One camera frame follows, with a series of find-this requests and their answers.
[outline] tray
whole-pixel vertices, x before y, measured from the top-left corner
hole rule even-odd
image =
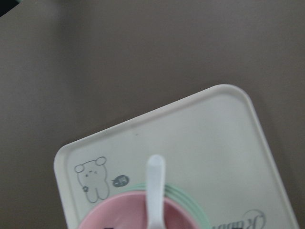
[[[298,229],[249,96],[217,85],[62,147],[54,171],[75,229],[103,199],[145,180],[152,154],[213,229]]]

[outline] plastic spoon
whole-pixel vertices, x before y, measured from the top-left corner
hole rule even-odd
[[[164,184],[165,160],[160,155],[152,155],[146,169],[147,229],[166,229],[163,215]]]

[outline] bear drawing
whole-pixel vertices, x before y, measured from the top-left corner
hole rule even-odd
[[[91,203],[96,203],[99,199],[104,200],[109,196],[105,163],[106,158],[101,156],[96,160],[87,161],[74,167],[78,182],[87,200]]]

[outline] bear ear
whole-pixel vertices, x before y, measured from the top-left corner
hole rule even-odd
[[[85,169],[85,166],[83,166],[83,165],[78,165],[78,166],[74,167],[74,170],[77,173],[84,171],[84,169]]]
[[[105,163],[106,163],[106,158],[104,156],[101,156],[95,160],[95,164],[98,166],[102,166]]]

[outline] brown tabletop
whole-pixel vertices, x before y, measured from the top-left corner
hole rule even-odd
[[[58,149],[210,86],[251,97],[305,228],[305,2],[25,0],[0,18],[0,228],[66,228]]]

